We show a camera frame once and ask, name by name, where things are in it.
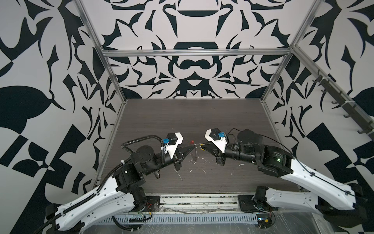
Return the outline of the metal keyring with red grip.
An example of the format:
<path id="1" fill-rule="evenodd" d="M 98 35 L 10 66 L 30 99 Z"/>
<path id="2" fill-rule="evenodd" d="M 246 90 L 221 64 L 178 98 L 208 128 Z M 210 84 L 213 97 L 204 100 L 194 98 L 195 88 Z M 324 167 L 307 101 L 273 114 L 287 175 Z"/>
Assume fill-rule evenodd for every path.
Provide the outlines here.
<path id="1" fill-rule="evenodd" d="M 198 160 L 198 149 L 200 148 L 200 146 L 198 143 L 195 143 L 195 141 L 193 140 L 190 142 L 190 145 L 194 147 L 194 149 L 190 152 L 190 155 L 191 155 L 193 164 L 196 164 Z"/>

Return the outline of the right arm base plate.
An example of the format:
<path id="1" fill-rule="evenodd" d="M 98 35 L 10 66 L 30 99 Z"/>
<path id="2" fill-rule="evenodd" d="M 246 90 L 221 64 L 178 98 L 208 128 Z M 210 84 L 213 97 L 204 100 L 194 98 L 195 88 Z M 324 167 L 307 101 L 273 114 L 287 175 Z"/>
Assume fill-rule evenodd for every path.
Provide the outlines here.
<path id="1" fill-rule="evenodd" d="M 266 197 L 257 195 L 238 195 L 239 208 L 244 213 L 260 213 L 278 211 L 278 207 L 273 207 L 267 203 Z"/>

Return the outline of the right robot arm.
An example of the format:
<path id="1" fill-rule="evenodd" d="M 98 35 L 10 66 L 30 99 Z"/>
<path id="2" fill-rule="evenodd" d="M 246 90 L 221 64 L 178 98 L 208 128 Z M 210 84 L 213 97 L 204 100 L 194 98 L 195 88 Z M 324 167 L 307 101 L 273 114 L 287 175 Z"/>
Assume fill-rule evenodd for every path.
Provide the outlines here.
<path id="1" fill-rule="evenodd" d="M 248 129 L 240 131 L 233 143 L 217 128 L 208 129 L 205 138 L 207 142 L 200 144 L 200 148 L 215 156 L 217 164 L 224 166 L 227 159 L 252 163 L 265 175 L 290 181 L 303 189 L 292 192 L 259 186 L 252 198 L 240 196 L 243 212 L 272 212 L 278 208 L 305 210 L 345 228 L 367 221 L 364 207 L 367 200 L 360 185 L 330 179 L 291 153 L 265 145 L 262 135 Z"/>

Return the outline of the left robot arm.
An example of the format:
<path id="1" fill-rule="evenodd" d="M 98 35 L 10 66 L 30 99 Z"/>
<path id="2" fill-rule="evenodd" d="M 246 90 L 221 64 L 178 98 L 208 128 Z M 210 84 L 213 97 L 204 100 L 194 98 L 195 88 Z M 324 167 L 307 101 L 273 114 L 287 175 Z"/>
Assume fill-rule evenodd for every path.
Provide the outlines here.
<path id="1" fill-rule="evenodd" d="M 81 234 L 116 214 L 142 211 L 148 201 L 142 188 L 145 176 L 157 175 L 169 165 L 179 170 L 183 160 L 194 149 L 194 145 L 178 146 L 170 158 L 162 153 L 156 154 L 151 146 L 141 146 L 111 170 L 99 186 L 72 202 L 49 205 L 46 208 L 47 221 L 34 232 L 40 234 L 46 229 L 48 234 Z"/>

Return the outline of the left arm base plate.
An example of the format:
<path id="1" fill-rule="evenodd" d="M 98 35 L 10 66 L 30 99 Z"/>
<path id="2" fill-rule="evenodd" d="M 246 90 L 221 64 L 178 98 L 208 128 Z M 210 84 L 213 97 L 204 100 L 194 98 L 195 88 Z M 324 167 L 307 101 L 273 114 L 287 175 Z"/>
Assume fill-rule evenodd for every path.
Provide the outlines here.
<path id="1" fill-rule="evenodd" d="M 126 212 L 152 212 L 153 210 L 159 208 L 160 196 L 146 196 L 146 197 L 136 197 L 134 202 L 131 202 L 133 207 Z"/>

